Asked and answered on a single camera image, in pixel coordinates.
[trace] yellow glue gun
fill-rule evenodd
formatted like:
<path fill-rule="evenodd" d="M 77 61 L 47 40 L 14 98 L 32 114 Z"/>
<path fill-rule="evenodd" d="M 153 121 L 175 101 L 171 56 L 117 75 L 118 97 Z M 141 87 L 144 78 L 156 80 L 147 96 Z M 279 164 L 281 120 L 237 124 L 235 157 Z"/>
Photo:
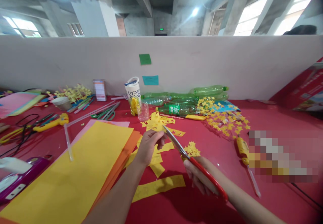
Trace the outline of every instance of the yellow glue gun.
<path fill-rule="evenodd" d="M 33 128 L 33 130 L 36 132 L 43 132 L 43 131 L 50 129 L 52 127 L 55 127 L 57 125 L 64 125 L 67 123 L 68 123 L 68 115 L 66 113 L 62 113 L 57 120 L 52 121 L 52 122 L 50 122 L 46 125 L 43 125 L 43 126 L 36 126 Z"/>
<path fill-rule="evenodd" d="M 239 137 L 237 138 L 237 145 L 239 149 L 239 153 L 241 155 L 241 160 L 245 165 L 249 165 L 249 147 L 246 143 L 246 141 L 243 140 L 243 138 Z"/>

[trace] red-handled scissors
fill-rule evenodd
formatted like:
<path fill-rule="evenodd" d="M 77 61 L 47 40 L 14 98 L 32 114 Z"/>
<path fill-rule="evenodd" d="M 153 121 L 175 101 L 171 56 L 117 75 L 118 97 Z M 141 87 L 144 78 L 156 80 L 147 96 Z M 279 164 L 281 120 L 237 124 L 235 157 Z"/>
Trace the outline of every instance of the red-handled scissors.
<path fill-rule="evenodd" d="M 216 179 L 209 174 L 209 172 L 199 163 L 197 162 L 193 157 L 188 156 L 182 145 L 177 141 L 177 139 L 174 137 L 174 135 L 167 129 L 166 126 L 164 127 L 164 132 L 166 132 L 167 136 L 169 139 L 172 141 L 174 147 L 180 152 L 182 157 L 186 158 L 189 160 L 195 167 L 197 167 L 210 181 L 211 183 L 217 188 L 219 192 L 219 198 L 222 199 L 223 201 L 227 202 L 228 201 L 228 195 L 224 191 L 224 189 L 221 187 L 221 185 L 216 181 Z"/>

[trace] pink paper sheet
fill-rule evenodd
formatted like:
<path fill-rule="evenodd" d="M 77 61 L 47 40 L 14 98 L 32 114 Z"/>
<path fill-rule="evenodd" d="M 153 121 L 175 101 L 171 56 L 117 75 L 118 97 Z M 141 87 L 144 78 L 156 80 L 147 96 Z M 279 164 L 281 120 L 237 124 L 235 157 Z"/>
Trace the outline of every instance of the pink paper sheet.
<path fill-rule="evenodd" d="M 73 144 L 75 144 L 83 135 L 84 133 L 87 132 L 87 130 L 90 129 L 91 126 L 93 126 L 93 124 L 96 122 L 96 121 L 100 121 L 100 122 L 105 122 L 105 123 L 112 123 L 114 125 L 117 125 L 117 126 L 122 126 L 122 127 L 128 127 L 129 124 L 130 124 L 130 121 L 104 121 L 104 120 L 90 120 L 84 127 L 83 129 L 76 135 L 76 137 L 74 138 L 74 140 L 71 142 L 71 146 L 73 146 Z"/>
<path fill-rule="evenodd" d="M 0 119 L 26 105 L 39 94 L 30 92 L 18 92 L 0 98 Z"/>

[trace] hand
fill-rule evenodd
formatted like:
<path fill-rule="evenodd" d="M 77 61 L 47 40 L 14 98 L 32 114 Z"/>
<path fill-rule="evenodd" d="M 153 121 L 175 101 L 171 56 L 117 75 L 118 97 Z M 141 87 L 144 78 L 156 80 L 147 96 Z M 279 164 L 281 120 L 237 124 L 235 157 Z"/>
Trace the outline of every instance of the hand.
<path fill-rule="evenodd" d="M 208 159 L 204 157 L 194 157 L 197 162 L 199 162 L 213 177 L 219 181 L 219 178 L 226 178 Z M 212 184 L 212 182 L 199 171 L 190 161 L 185 160 L 184 166 L 188 177 L 193 180 L 192 187 L 196 186 L 200 192 L 205 195 L 210 195 L 211 192 L 218 195 L 217 188 Z"/>
<path fill-rule="evenodd" d="M 165 145 L 166 139 L 167 135 L 163 131 L 156 132 L 154 130 L 149 130 L 145 132 L 142 136 L 138 153 L 136 154 L 134 161 L 147 167 L 151 162 L 152 154 L 155 150 L 155 145 L 158 144 L 158 150 L 162 149 Z"/>

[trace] purple device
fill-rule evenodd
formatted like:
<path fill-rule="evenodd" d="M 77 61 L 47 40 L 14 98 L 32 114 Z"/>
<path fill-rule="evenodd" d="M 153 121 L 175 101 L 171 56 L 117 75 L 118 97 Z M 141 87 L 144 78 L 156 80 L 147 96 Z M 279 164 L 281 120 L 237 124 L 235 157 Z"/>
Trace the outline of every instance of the purple device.
<path fill-rule="evenodd" d="M 9 174 L 0 182 L 0 205 L 7 204 L 26 188 L 50 163 L 51 155 L 32 157 L 26 162 L 32 167 L 23 174 Z"/>

